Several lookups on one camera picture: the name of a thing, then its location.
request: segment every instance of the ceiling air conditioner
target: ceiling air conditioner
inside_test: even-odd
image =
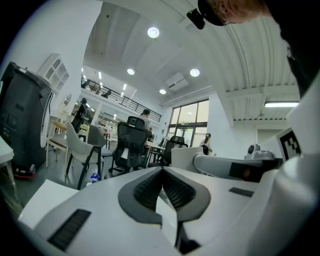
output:
[[[168,85],[170,91],[178,91],[189,84],[181,73],[176,73],[165,81],[165,83]]]

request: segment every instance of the black camera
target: black camera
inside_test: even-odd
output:
[[[199,29],[199,30],[203,30],[206,23],[204,21],[204,18],[202,17],[202,15],[200,14],[200,12],[198,12],[197,9],[194,9],[192,11],[189,11],[186,16],[192,21],[192,23]]]

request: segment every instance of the railing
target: railing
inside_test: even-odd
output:
[[[90,92],[93,92],[97,95],[101,95],[102,97],[109,99],[115,103],[118,103],[130,110],[133,110],[135,112],[138,113],[138,115],[140,115],[144,109],[148,109],[147,107],[135,102],[134,100],[126,97],[126,96],[122,96],[121,94],[117,93],[114,90],[111,90],[109,88],[106,87],[101,87],[100,84],[91,81],[91,80],[85,80],[84,78],[81,78],[81,88],[86,89]],[[158,114],[157,112],[154,112],[150,109],[150,115],[149,118],[156,121],[156,122],[160,122],[162,115]]]

